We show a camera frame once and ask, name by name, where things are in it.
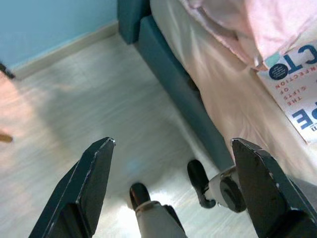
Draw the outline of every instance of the white bedding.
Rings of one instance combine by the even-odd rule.
[[[152,14],[199,88],[230,152],[230,139],[242,137],[270,152],[287,174],[317,185],[317,144],[304,142],[255,72],[199,25],[179,1],[151,0]]]

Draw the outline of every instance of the upholstered bed frame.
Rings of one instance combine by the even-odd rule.
[[[233,165],[222,135],[209,118],[200,93],[156,25],[149,0],[118,0],[119,32],[143,59],[195,131],[219,170]]]

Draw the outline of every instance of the pink blanket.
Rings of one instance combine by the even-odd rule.
[[[179,0],[242,61],[266,70],[317,18],[314,0]]]

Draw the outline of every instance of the wheelchair caster wheel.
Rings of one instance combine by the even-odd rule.
[[[135,211],[138,206],[151,200],[147,188],[142,183],[135,183],[130,187],[130,199]]]
[[[192,160],[187,165],[187,172],[192,186],[194,187],[199,199],[199,203],[204,208],[212,208],[216,205],[215,200],[207,200],[205,191],[208,188],[208,177],[205,169],[198,160]]]

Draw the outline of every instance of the light laminate floor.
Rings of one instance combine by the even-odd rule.
[[[128,189],[143,182],[188,237],[256,237],[246,213],[199,206],[186,166],[211,158],[133,46],[113,37],[22,80],[0,78],[1,237],[26,237],[57,182],[94,141],[117,142],[95,237],[139,237]]]

